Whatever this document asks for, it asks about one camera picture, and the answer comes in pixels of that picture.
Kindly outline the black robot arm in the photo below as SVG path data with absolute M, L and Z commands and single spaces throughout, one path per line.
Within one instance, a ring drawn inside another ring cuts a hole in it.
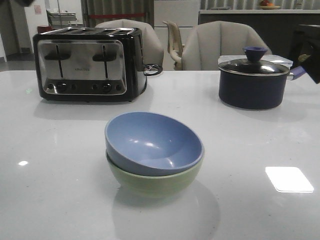
M 299 24 L 293 32 L 288 58 L 293 61 L 291 71 L 296 76 L 307 73 L 320 83 L 320 26 Z

